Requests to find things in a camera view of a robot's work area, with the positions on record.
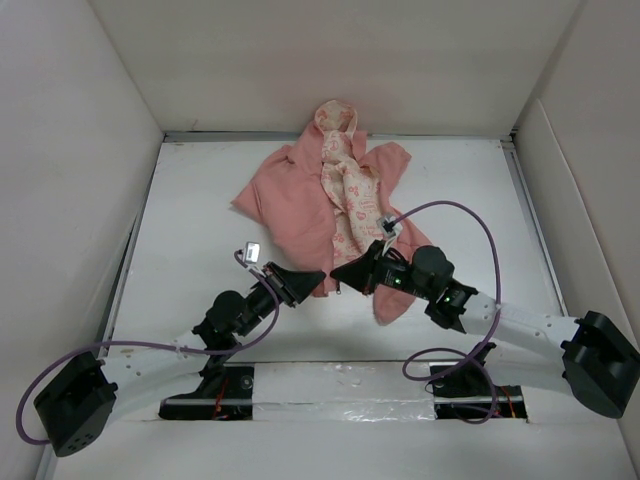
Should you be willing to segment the pink hooded jacket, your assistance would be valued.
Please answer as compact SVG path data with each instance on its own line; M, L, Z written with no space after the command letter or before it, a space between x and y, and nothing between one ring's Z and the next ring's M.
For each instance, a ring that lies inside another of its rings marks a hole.
M355 108L330 100L231 203L266 227L294 266L330 273L381 239L377 222L397 212L390 197L410 160L395 142L369 149Z

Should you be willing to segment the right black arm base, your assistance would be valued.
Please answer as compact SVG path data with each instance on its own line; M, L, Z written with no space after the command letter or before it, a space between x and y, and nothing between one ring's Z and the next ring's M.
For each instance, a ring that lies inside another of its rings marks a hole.
M495 385L496 405L492 419L527 420L522 389L517 385ZM425 385L434 398L437 420L461 420L478 423L490 411L491 387L477 366L467 364L460 370Z

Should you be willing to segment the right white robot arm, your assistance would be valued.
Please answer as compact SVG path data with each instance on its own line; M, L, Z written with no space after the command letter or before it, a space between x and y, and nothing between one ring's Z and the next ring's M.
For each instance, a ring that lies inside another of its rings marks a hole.
M443 329L533 352L552 365L544 373L550 389L572 395L601 416L623 416L639 381L639 352L607 316L530 313L456 281L453 274L453 264L437 247L421 246L406 260L380 241L330 273L365 295L386 286L423 299L426 315Z

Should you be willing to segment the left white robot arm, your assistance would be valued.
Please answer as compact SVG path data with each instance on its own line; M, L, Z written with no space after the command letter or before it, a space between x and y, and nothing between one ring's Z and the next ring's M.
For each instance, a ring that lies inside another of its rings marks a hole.
M222 387L225 362L244 350L265 318L276 320L282 305L294 308L325 280L322 271L299 272L273 262L252 269L247 295L217 295L204 319L167 344L109 341L120 355L97 358L84 347L55 362L56 375L34 399L47 441L59 458L93 443L118 417L184 390L212 396Z

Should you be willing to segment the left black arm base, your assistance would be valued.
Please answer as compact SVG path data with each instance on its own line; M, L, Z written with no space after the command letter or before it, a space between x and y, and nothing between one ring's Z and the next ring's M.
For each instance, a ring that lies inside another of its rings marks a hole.
M199 383L160 403L158 415L173 421L244 421L253 418L255 365L231 363L224 356L209 359Z

